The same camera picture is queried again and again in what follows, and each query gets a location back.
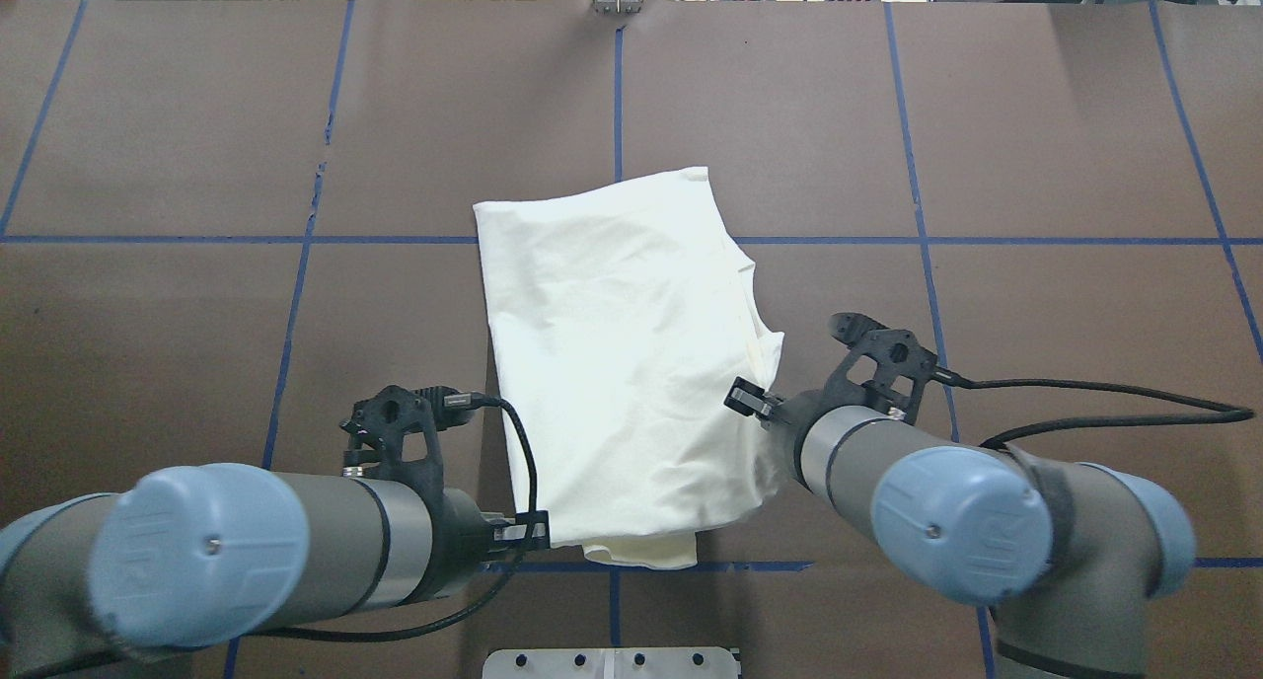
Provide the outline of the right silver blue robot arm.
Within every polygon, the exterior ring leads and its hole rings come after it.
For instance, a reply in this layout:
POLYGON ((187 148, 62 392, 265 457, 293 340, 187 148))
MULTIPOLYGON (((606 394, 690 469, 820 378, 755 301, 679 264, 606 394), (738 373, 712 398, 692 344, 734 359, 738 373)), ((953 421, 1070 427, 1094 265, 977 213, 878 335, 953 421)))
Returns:
POLYGON ((994 621, 1002 678, 1143 678, 1147 603, 1185 584, 1188 514, 1151 480, 938 439, 865 406, 736 379, 726 404, 895 568, 994 621))

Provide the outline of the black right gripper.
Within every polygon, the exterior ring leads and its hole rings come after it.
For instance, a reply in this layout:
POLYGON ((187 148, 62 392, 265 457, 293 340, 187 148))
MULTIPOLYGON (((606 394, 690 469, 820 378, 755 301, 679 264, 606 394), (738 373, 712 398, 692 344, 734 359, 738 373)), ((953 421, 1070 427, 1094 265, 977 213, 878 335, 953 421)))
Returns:
POLYGON ((782 400, 775 393, 768 393, 744 377, 734 379, 722 404, 740 416, 754 416, 764 422, 772 449, 786 463, 799 462, 810 428, 840 406, 823 391, 797 393, 782 400))

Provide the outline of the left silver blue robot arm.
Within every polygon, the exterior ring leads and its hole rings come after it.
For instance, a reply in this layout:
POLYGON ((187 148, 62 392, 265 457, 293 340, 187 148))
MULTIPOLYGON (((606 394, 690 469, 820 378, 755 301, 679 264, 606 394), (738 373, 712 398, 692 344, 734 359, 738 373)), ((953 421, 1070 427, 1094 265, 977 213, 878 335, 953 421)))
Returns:
POLYGON ((181 652, 455 594, 482 564, 549 544, 549 514, 397 481, 182 464, 3 530, 9 676, 181 652))

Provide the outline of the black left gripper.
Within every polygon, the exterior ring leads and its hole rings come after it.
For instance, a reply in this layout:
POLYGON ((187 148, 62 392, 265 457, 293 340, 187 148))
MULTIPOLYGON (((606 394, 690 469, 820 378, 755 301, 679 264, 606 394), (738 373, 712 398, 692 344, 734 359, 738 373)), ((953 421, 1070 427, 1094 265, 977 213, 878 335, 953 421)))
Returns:
POLYGON ((434 525, 434 597, 447 598, 474 579, 477 567, 506 552, 541 552, 552 545, 549 512, 514 516, 482 511, 461 490, 445 490, 434 525))

